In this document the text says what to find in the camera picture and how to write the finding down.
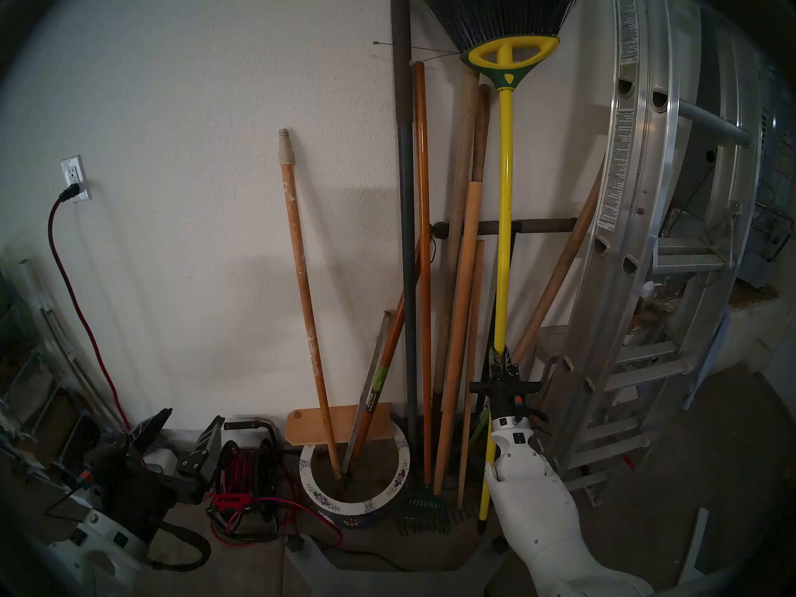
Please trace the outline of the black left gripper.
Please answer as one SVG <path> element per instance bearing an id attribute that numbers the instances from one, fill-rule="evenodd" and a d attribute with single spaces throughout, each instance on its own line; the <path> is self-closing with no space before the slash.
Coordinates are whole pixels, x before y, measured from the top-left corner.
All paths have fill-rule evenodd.
<path id="1" fill-rule="evenodd" d="M 198 505 L 209 490 L 221 452 L 225 417 L 218 415 L 198 437 L 174 476 L 158 474 L 128 456 L 129 448 L 150 448 L 173 408 L 144 419 L 126 443 L 105 443 L 88 452 L 84 463 L 100 488 L 99 510 L 143 543 L 151 543 L 160 523 L 177 503 Z"/>

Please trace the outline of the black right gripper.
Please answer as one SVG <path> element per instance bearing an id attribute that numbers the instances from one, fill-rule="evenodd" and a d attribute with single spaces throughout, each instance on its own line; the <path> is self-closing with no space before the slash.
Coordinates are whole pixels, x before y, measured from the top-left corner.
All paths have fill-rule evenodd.
<path id="1" fill-rule="evenodd" d="M 483 421 L 487 410 L 492 415 L 490 419 L 525 416 L 525 395 L 540 392 L 542 386 L 541 381 L 522 381 L 509 348 L 505 347 L 502 352 L 492 345 L 489 349 L 489 380 L 470 382 L 470 393 L 489 400 L 489 406 L 484 402 L 477 409 L 476 422 Z"/>

